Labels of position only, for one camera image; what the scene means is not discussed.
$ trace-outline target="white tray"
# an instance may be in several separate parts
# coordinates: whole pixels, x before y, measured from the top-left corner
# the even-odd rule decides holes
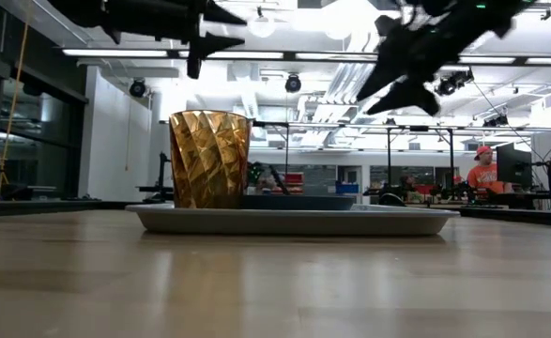
[[[455,211],[355,205],[348,211],[281,211],[128,206],[148,231],[206,235],[427,236]]]

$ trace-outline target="security camera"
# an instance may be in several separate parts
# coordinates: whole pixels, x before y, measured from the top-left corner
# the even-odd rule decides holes
[[[129,88],[129,93],[134,98],[143,98],[147,93],[147,87],[145,86],[145,79],[134,79],[133,84]]]
[[[302,82],[297,74],[290,74],[285,82],[285,91],[288,93],[298,93],[302,88]]]

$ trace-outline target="man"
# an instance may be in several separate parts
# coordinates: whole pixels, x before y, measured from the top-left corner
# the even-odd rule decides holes
[[[495,193],[512,192],[511,183],[497,181],[497,164],[492,163],[492,148],[480,146],[475,156],[478,165],[469,171],[467,182],[475,189],[490,189]]]

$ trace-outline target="ceiling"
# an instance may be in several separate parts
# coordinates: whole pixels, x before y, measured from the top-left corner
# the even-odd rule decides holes
[[[177,41],[156,42],[152,37],[130,34],[123,36],[115,46],[99,28],[82,29],[69,22],[47,0],[32,0],[31,25],[65,48],[138,48],[185,49]],[[0,0],[0,5],[24,19],[26,1]],[[219,4],[247,19],[248,28],[224,27],[204,24],[203,30],[226,36],[244,37],[246,43],[235,49],[249,51],[303,51],[303,52],[372,52],[379,41],[373,21],[383,12],[367,0],[322,1],[322,8],[298,8],[299,0],[278,1],[221,1]],[[256,8],[263,8],[263,19],[258,20]],[[398,16],[399,13],[386,14]],[[491,55],[551,55],[551,18],[542,21],[541,12],[532,10],[515,19],[514,30],[503,40],[486,35],[471,45],[464,54]],[[526,67],[474,67],[475,83],[468,84],[455,94],[440,98],[442,111],[431,118],[417,108],[387,112],[376,116],[364,115],[369,106],[354,102],[371,69],[371,65],[336,64],[318,62],[274,61],[205,61],[199,80],[185,76],[184,60],[141,59],[86,59],[84,63],[99,65],[107,77],[118,77],[130,82],[131,74],[145,74],[146,83],[155,92],[171,91],[176,85],[187,98],[188,109],[220,109],[251,115],[262,120],[374,123],[381,124],[394,116],[397,123],[444,123],[447,125],[475,124],[495,111],[492,106],[506,112],[517,126],[544,124],[551,121],[537,119],[532,122],[532,106],[551,108],[551,68]],[[168,73],[169,77],[148,77]],[[302,81],[297,94],[284,90],[287,74],[296,73]],[[337,104],[323,104],[324,101]],[[306,145],[302,138],[321,144],[330,132],[317,133],[319,137],[305,137],[300,132],[295,139],[299,146]],[[355,139],[370,136],[362,135]]]

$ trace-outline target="red cap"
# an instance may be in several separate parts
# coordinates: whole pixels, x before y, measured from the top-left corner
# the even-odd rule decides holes
[[[475,155],[475,161],[479,161],[480,160],[480,155],[483,154],[484,152],[488,151],[488,150],[492,150],[491,147],[489,146],[480,146],[478,148],[478,151],[476,152],[476,155]]]

